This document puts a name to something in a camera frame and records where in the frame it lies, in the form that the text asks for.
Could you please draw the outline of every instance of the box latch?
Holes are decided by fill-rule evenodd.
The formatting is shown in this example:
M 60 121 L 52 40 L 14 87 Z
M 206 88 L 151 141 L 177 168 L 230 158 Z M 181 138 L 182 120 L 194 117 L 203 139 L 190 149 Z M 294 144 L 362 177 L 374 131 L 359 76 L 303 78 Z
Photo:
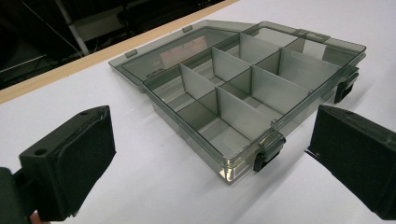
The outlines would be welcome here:
M 359 73 L 352 74 L 346 81 L 340 82 L 335 93 L 334 103 L 340 103 L 351 91 L 353 83 L 358 79 Z
M 286 138 L 282 133 L 275 130 L 268 130 L 264 138 L 259 142 L 260 149 L 254 161 L 253 170 L 259 172 L 266 164 L 273 160 L 286 143 Z

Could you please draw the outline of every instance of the plastic organizer box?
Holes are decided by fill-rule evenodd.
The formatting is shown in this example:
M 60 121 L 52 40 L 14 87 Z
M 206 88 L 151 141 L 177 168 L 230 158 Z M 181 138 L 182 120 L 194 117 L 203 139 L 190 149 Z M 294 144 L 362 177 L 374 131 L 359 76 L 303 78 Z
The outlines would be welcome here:
M 200 21 L 110 62 L 227 183 L 358 76 L 365 47 L 271 22 Z

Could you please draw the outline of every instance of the transparent lid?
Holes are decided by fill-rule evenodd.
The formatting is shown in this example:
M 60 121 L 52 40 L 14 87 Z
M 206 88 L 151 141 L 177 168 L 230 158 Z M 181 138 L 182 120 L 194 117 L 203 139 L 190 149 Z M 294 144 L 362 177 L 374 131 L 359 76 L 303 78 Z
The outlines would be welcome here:
M 181 63 L 253 24 L 227 21 L 201 21 L 172 35 L 149 44 L 148 48 L 133 49 L 110 62 L 138 87 L 148 78 Z

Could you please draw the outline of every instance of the box hinge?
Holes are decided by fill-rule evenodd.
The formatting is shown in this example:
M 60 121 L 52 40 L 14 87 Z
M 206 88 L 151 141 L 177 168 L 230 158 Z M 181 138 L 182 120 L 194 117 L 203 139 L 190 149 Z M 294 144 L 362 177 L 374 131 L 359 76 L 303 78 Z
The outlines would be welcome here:
M 259 150 L 254 161 L 253 170 L 259 172 L 266 164 L 273 160 L 283 148 L 286 139 L 282 133 L 269 130 L 264 138 L 259 141 Z
M 311 39 L 311 40 L 317 41 L 319 43 L 324 43 L 328 39 L 331 38 L 329 35 L 323 35 L 323 34 L 315 33 L 315 32 L 312 32 L 312 31 L 307 31 L 307 30 L 304 30 L 304 29 L 297 29 L 293 33 L 295 35 L 305 35 L 305 37 L 307 39 Z
M 125 57 L 130 58 L 136 54 L 137 54 L 137 49 L 132 49 L 125 53 Z
M 192 30 L 192 26 L 191 25 L 186 26 L 186 27 L 182 28 L 181 30 L 183 31 L 183 33 L 187 33 L 188 31 Z

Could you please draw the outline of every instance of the plastic divider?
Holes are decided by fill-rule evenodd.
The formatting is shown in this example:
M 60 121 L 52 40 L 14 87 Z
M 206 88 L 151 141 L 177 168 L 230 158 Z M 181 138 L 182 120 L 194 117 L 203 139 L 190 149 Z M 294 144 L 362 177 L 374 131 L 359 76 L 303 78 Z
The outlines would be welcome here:
M 309 94 L 302 88 L 282 77 L 253 66 L 252 96 L 286 114 Z
M 184 104 L 193 101 L 192 97 L 186 93 L 181 80 L 181 73 L 178 66 L 174 69 L 166 71 L 163 76 L 156 80 L 156 82 L 146 84 L 150 90 L 156 94 L 165 104 L 169 105 L 174 110 L 179 110 Z
M 282 49 L 256 65 L 310 91 L 340 69 L 338 65 L 290 49 Z
M 222 88 L 218 88 L 218 91 L 221 118 L 248 139 L 257 138 L 263 130 L 270 127 L 271 118 Z
M 218 98 L 216 89 L 177 114 L 223 157 L 233 157 L 248 146 L 250 140 L 221 117 Z
M 194 62 L 194 58 L 191 58 L 183 64 L 216 86 L 222 85 L 250 67 L 249 63 L 214 48 L 200 54 L 196 59 L 200 63 L 189 63 Z
M 245 62 L 254 64 L 277 52 L 280 46 L 271 44 L 250 35 L 240 34 L 239 57 Z
M 275 119 L 280 119 L 282 117 L 282 113 L 273 109 L 271 106 L 267 105 L 265 102 L 262 102 L 260 99 L 257 99 L 253 96 L 253 78 L 252 78 L 252 70 L 248 70 L 249 73 L 243 73 L 221 87 L 227 92 L 231 93 L 235 97 L 239 98 L 248 106 L 255 108 L 264 114 L 267 118 L 269 118 L 269 123 Z
M 183 64 L 179 65 L 185 91 L 199 99 L 215 89 L 215 85 Z

